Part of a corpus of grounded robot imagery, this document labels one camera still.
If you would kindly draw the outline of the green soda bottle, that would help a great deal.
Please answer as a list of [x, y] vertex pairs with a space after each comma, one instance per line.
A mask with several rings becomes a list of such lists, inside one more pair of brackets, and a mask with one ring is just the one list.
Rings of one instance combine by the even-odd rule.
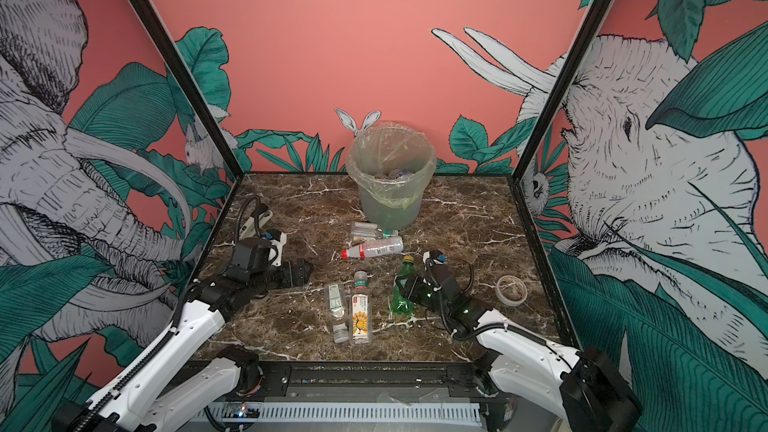
[[413, 304], [405, 292], [408, 280], [415, 274], [414, 258], [406, 255], [400, 270], [394, 276], [392, 295], [389, 301], [390, 312], [394, 315], [410, 317], [413, 314]]

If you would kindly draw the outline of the sunflower label tea bottle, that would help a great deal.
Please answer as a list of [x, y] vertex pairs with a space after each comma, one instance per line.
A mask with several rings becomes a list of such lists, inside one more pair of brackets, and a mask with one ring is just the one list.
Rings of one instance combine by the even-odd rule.
[[353, 345], [365, 345], [371, 341], [370, 290], [365, 271], [354, 274], [351, 296], [351, 341]]

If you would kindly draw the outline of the clear bottle green white label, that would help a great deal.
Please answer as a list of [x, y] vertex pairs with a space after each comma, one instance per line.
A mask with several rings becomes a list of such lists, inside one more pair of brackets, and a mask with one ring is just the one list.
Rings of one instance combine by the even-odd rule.
[[326, 286], [327, 311], [331, 325], [331, 333], [336, 344], [342, 344], [349, 340], [347, 302], [344, 289], [339, 283], [330, 283]]

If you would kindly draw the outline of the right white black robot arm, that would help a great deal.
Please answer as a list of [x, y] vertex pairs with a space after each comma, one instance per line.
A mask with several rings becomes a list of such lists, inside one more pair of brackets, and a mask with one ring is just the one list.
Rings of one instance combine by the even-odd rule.
[[397, 278], [407, 300], [434, 312], [456, 341], [474, 341], [488, 364], [478, 390], [524, 398], [573, 431], [632, 431], [643, 412], [639, 398], [608, 356], [548, 340], [506, 317], [461, 287], [438, 251], [426, 252], [421, 274]]

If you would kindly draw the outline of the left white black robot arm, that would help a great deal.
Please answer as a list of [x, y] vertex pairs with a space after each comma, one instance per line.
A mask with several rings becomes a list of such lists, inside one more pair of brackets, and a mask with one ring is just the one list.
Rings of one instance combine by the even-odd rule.
[[230, 345], [174, 389], [171, 380], [194, 353], [241, 309], [270, 291], [308, 284], [314, 270], [305, 259], [287, 261], [286, 234], [269, 229], [236, 242], [216, 273], [194, 280], [171, 322], [128, 368], [84, 404], [68, 401], [51, 419], [55, 431], [175, 431], [215, 399], [249, 397], [265, 372], [257, 353]]

